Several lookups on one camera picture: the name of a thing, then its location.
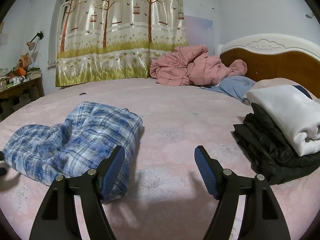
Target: blue plaid shirt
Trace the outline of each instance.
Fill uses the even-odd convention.
[[[23,175],[51,185],[58,174],[81,176],[108,158],[117,145],[125,149],[125,161],[111,195],[128,193],[129,167],[142,119],[129,112],[98,103],[83,102],[64,123],[52,127],[31,124],[17,130],[5,145],[5,162]]]

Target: desk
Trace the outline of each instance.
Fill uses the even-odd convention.
[[[44,97],[42,77],[40,77],[0,91],[0,99],[10,98],[11,96],[21,96],[24,90],[29,89],[35,85],[38,88],[39,96]]]

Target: wall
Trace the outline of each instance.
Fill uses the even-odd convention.
[[[35,66],[43,74],[44,93],[50,94],[55,87],[55,70],[47,70],[49,36],[52,15],[57,0],[16,0],[4,19],[3,33],[8,33],[6,45],[0,46],[0,67],[16,66],[20,55],[29,52]],[[36,47],[29,51],[26,46],[36,33],[42,31],[44,38],[36,38]]]
[[[308,19],[304,0],[218,0],[221,42],[258,33],[280,33],[320,45],[320,25]]]
[[[212,33],[205,44],[213,54],[214,48],[221,43],[218,0],[183,0],[183,9],[185,15],[213,21]]]

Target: tree print curtain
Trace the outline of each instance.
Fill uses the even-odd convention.
[[[56,86],[147,78],[153,60],[186,46],[182,0],[70,0]]]

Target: white headboard trim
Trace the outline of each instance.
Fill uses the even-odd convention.
[[[221,53],[235,48],[270,55],[300,51],[320,61],[320,46],[311,41],[284,34],[263,33],[239,38],[223,45]]]

